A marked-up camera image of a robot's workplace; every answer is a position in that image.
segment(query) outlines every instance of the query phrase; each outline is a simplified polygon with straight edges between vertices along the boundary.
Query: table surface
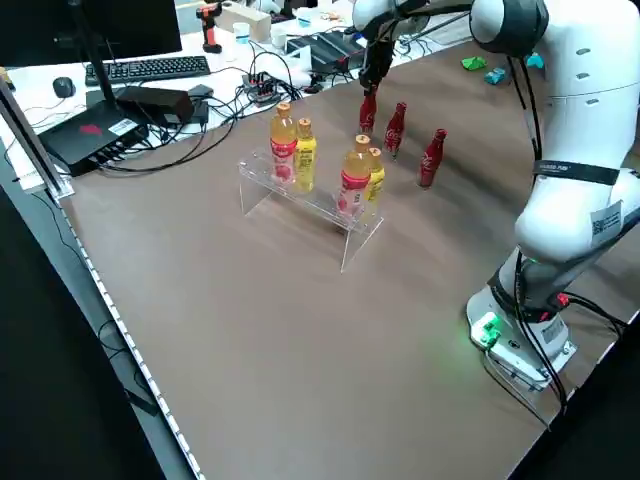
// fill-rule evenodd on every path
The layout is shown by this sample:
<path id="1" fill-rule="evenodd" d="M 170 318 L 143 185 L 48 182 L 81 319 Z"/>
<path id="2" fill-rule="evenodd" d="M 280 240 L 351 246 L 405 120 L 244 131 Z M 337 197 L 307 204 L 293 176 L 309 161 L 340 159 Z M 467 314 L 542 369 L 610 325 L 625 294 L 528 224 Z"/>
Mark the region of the table surface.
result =
<path id="1" fill-rule="evenodd" d="M 311 26 L 308 28 L 301 28 L 295 20 L 283 22 L 280 25 L 289 35 L 309 35 L 313 32 L 321 32 L 333 27 L 346 27 L 351 25 L 352 8 L 353 5 L 349 0 L 340 0 L 331 5 L 331 11 L 335 11 L 341 15 L 340 21 L 330 22 L 323 20 L 320 16 L 320 9 L 318 9 L 316 15 L 312 17 Z M 451 15 L 440 15 L 431 22 L 431 26 L 444 22 L 449 17 L 451 17 Z M 216 32 L 216 40 L 223 46 L 223 53 L 220 55 L 207 54 L 202 51 L 202 33 L 182 35 L 181 40 L 181 52 L 159 55 L 157 57 L 164 58 L 185 55 L 204 55 L 207 58 L 210 70 L 217 73 L 213 73 L 207 77 L 146 82 L 145 86 L 189 90 L 196 85 L 204 84 L 213 88 L 215 97 L 222 102 L 232 100 L 235 96 L 236 87 L 242 84 L 242 73 L 238 70 L 228 69 L 228 67 L 248 70 L 253 60 L 252 49 L 248 45 L 235 45 L 233 34 L 222 29 L 218 29 L 218 32 Z M 438 51 L 446 48 L 446 46 L 440 45 L 431 40 L 427 40 L 427 42 L 428 48 L 432 51 Z M 255 50 L 259 52 L 261 48 L 281 53 L 275 50 L 270 44 L 263 44 L 255 47 Z M 408 54 L 397 55 L 394 59 L 394 65 L 402 64 L 418 58 L 419 56 L 422 56 L 424 52 L 425 51 L 422 47 L 414 45 L 414 48 L 411 48 Z M 258 71 L 267 70 L 275 76 L 280 76 L 283 79 L 286 78 L 288 81 L 288 75 L 286 74 L 283 65 L 277 58 L 271 55 L 263 55 L 258 58 L 256 67 L 258 68 Z M 296 85 L 305 86 L 309 84 L 308 74 L 300 72 L 298 75 L 296 73 L 297 69 L 293 64 L 291 65 L 291 71 L 293 72 L 294 83 Z M 14 93 L 14 96 L 22 110 L 25 112 L 27 120 L 32 124 L 37 133 L 42 133 L 72 115 L 83 111 L 86 108 L 85 93 L 88 90 L 96 89 L 96 87 L 88 88 L 85 86 L 84 67 L 80 63 L 21 68 L 12 70 L 10 75 L 14 84 L 17 86 L 17 91 Z M 53 80 L 58 77 L 71 78 L 77 89 L 76 94 L 73 97 L 61 101 L 55 96 L 51 84 L 53 83 Z M 341 81 L 344 80 L 339 77 L 337 83 L 340 83 Z M 330 84 L 331 82 L 327 82 L 326 87 L 330 87 Z M 259 111 L 259 109 L 252 106 L 248 108 L 245 113 L 252 114 L 256 111 Z M 207 126 L 208 129 L 218 127 L 223 119 L 224 117 L 211 111 L 209 124 Z M 195 133 L 199 131 L 200 129 L 198 125 L 187 127 L 183 129 L 183 134 L 179 135 L 178 139 L 185 138 L 190 134 L 190 132 Z M 9 147 L 14 139 L 13 132 L 4 122 L 0 122 L 0 138 L 6 147 Z M 158 143 L 153 135 L 149 136 L 149 140 L 154 144 Z M 42 179 L 35 171 L 30 159 L 19 144 L 12 146 L 8 156 L 16 172 L 16 176 L 20 179 L 20 184 L 24 190 L 33 191 L 44 185 Z"/>
<path id="2" fill-rule="evenodd" d="M 541 433 L 484 372 L 463 314 L 513 248 L 532 162 L 515 94 L 460 67 L 474 54 L 454 47 L 383 83 L 373 141 L 398 101 L 406 136 L 397 163 L 385 159 L 386 220 L 344 274 L 330 224 L 278 199 L 241 213 L 237 162 L 267 144 L 271 113 L 180 168 L 76 180 L 65 211 L 207 476 L 503 478 Z M 321 188 L 338 186 L 361 99 L 347 84 L 293 105 L 312 119 Z M 425 191 L 416 170 L 438 127 L 445 159 Z M 629 318 L 638 240 L 573 288 Z M 565 319 L 578 345 L 561 375 L 570 390 L 613 337 L 585 312 Z M 557 410 L 548 391 L 534 401 L 548 418 Z"/>

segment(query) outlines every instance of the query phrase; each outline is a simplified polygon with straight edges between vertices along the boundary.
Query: black keyboard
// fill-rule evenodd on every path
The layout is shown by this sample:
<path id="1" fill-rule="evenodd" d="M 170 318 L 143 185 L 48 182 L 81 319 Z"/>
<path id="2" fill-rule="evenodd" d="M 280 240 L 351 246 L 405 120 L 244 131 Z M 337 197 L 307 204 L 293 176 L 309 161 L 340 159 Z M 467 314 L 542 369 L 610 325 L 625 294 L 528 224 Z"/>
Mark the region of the black keyboard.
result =
<path id="1" fill-rule="evenodd" d="M 211 73 L 207 59 L 203 56 L 109 62 L 104 64 L 104 68 L 112 84 L 202 77 Z M 86 67 L 85 84 L 88 87 L 98 85 L 93 65 Z"/>

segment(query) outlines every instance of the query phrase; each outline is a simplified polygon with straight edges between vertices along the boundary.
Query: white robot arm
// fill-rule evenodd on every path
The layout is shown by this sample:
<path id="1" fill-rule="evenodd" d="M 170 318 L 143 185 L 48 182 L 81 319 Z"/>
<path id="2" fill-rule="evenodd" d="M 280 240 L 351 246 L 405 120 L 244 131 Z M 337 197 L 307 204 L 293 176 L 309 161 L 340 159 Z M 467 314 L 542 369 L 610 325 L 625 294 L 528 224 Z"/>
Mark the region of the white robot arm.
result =
<path id="1" fill-rule="evenodd" d="M 469 9 L 471 2 L 465 3 Z M 443 5 L 358 0 L 354 24 L 379 54 L 388 50 L 381 44 L 393 50 L 394 22 L 440 13 L 439 6 L 444 11 L 465 7 L 462 2 Z M 542 388 L 549 372 L 516 321 L 518 251 L 526 285 L 522 312 L 558 371 L 575 351 L 559 314 L 566 306 L 562 291 L 640 220 L 640 175 L 620 168 L 635 139 L 640 17 L 628 0 L 475 0 L 470 9 L 471 32 L 481 48 L 522 58 L 535 47 L 547 68 L 549 96 L 538 102 L 544 110 L 544 148 L 534 163 L 531 196 L 515 225 L 519 250 L 467 304 L 474 343 L 487 348 L 487 322 L 500 319 L 501 337 L 491 354 Z M 379 55 L 372 58 L 383 62 Z M 365 64 L 362 74 L 368 88 L 377 86 L 386 71 Z"/>

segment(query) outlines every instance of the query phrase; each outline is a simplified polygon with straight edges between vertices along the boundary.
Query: computer mouse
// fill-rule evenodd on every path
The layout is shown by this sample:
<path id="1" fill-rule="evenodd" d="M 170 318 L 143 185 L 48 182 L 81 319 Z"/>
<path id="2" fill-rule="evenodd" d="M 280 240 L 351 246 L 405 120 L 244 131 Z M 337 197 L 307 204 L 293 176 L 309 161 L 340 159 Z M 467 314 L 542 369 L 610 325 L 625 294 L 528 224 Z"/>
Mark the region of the computer mouse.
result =
<path id="1" fill-rule="evenodd" d="M 53 91 L 58 98 L 69 98 L 76 93 L 76 86 L 69 77 L 59 77 L 53 81 Z"/>

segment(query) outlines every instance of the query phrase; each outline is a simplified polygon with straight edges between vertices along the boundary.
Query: bottle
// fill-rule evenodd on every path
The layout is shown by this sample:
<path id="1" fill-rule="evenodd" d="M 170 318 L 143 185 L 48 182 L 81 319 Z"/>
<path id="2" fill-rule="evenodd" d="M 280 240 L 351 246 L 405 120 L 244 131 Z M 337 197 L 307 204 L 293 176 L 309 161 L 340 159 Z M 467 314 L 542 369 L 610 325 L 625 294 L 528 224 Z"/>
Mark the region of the bottle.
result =
<path id="1" fill-rule="evenodd" d="M 369 143 L 369 137 L 357 135 L 355 149 L 347 152 L 344 158 L 338 198 L 338 211 L 344 215 L 356 215 L 362 207 L 364 191 L 371 178 Z"/>
<path id="2" fill-rule="evenodd" d="M 291 104 L 279 103 L 271 119 L 271 154 L 273 179 L 281 184 L 294 181 L 293 157 L 296 150 L 296 127 L 291 120 Z"/>
<path id="3" fill-rule="evenodd" d="M 309 193 L 313 190 L 313 177 L 316 170 L 317 142 L 311 132 L 311 120 L 298 120 L 298 143 L 295 156 L 296 190 Z"/>
<path id="4" fill-rule="evenodd" d="M 373 124 L 376 121 L 376 111 L 378 105 L 376 104 L 377 87 L 371 87 L 371 90 L 364 92 L 364 101 L 360 107 L 360 133 L 365 135 L 373 132 Z"/>
<path id="5" fill-rule="evenodd" d="M 384 147 L 391 152 L 393 158 L 398 156 L 402 135 L 404 134 L 404 114 L 407 111 L 407 104 L 400 102 L 396 105 L 396 113 L 393 114 L 387 131 L 384 134 Z"/>
<path id="6" fill-rule="evenodd" d="M 427 147 L 420 162 L 420 170 L 418 171 L 418 185 L 427 188 L 433 184 L 436 171 L 442 162 L 442 154 L 444 151 L 443 142 L 447 136 L 447 131 L 439 128 L 433 136 L 431 144 Z"/>
<path id="7" fill-rule="evenodd" d="M 369 155 L 371 159 L 371 178 L 367 185 L 365 197 L 370 204 L 375 206 L 378 203 L 382 182 L 384 181 L 384 165 L 382 165 L 382 152 L 379 148 L 370 148 Z"/>

